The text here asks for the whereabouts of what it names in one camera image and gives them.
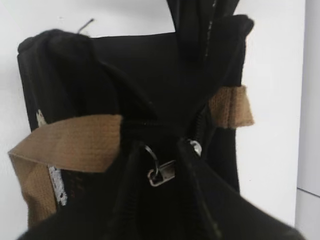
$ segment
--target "black fabric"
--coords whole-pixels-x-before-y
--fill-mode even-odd
[[[83,176],[62,170],[72,200],[20,239],[303,239],[241,198],[235,131],[216,128],[208,108],[221,86],[241,84],[253,21],[227,16],[237,3],[181,1],[171,7],[175,33],[88,38],[52,30],[19,46],[32,130],[38,110],[49,124],[123,116],[111,167]],[[187,139],[201,144],[201,157]],[[154,162],[146,144],[161,164],[176,160],[176,177],[159,187],[147,179]],[[74,187],[77,178],[84,190]]]

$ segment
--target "tan strap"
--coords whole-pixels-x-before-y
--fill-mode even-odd
[[[40,128],[9,152],[22,196],[28,206],[28,226],[57,211],[48,165],[80,172],[104,172],[118,154],[120,115],[76,117]]]
[[[31,228],[57,211],[48,168],[13,155],[10,158],[28,206],[28,227]]]
[[[44,125],[9,156],[59,169],[102,173],[118,154],[121,119],[120,115],[90,115]]]
[[[221,87],[209,100],[209,107],[220,128],[235,129],[254,124],[245,86]]]

